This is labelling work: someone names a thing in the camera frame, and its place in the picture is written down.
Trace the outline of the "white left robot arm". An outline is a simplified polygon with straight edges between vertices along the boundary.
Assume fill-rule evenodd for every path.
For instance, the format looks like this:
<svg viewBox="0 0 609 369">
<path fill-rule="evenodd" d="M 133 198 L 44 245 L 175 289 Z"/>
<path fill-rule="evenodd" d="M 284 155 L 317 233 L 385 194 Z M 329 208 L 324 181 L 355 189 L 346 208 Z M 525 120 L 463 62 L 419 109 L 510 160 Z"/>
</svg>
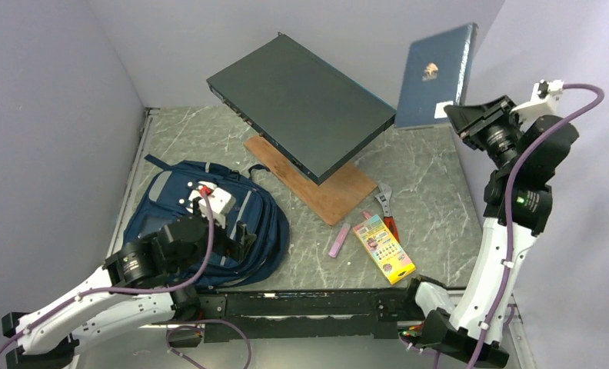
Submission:
<svg viewBox="0 0 609 369">
<path fill-rule="evenodd" d="M 2 318 L 8 368 L 64 368 L 89 348 L 138 327 L 193 321 L 195 283 L 212 255 L 210 215 L 189 214 L 127 243 L 49 305 Z"/>
</svg>

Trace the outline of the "pink highlighter pen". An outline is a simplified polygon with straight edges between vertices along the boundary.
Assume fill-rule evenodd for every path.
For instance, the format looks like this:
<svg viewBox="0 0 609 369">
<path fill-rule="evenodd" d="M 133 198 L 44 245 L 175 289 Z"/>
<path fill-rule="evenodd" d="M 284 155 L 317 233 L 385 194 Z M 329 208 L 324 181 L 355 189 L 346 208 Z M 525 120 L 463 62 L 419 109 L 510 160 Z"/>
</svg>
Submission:
<svg viewBox="0 0 609 369">
<path fill-rule="evenodd" d="M 344 223 L 341 226 L 341 230 L 338 232 L 337 237 L 335 238 L 334 242 L 332 243 L 332 246 L 329 249 L 329 252 L 328 252 L 329 257 L 336 258 L 338 256 L 350 230 L 351 230 L 351 225 L 349 223 Z"/>
</svg>

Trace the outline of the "dark blue bottom book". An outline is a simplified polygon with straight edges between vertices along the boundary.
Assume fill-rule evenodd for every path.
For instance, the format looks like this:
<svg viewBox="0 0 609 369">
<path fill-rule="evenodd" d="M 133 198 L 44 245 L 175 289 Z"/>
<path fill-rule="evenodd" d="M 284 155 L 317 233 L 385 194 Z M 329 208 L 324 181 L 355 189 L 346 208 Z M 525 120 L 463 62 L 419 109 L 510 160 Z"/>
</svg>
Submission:
<svg viewBox="0 0 609 369">
<path fill-rule="evenodd" d="M 464 103 L 479 26 L 475 22 L 412 42 L 394 117 L 400 130 L 449 122 L 444 108 Z"/>
</svg>

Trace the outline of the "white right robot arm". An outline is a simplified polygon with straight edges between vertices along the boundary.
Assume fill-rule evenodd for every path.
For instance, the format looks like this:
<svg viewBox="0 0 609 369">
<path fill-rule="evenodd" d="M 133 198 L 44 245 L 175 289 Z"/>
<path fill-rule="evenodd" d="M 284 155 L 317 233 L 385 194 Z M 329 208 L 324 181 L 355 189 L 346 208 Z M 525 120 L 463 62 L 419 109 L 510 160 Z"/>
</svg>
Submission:
<svg viewBox="0 0 609 369">
<path fill-rule="evenodd" d="M 544 231 L 553 198 L 549 180 L 578 133 L 556 116 L 557 93 L 540 93 L 520 105 L 507 96 L 482 105 L 448 105 L 459 138 L 494 162 L 484 189 L 484 224 L 477 263 L 458 303 L 446 288 L 418 280 L 402 298 L 404 313 L 424 316 L 411 339 L 469 367 L 502 368 L 504 320 L 526 253 Z"/>
</svg>

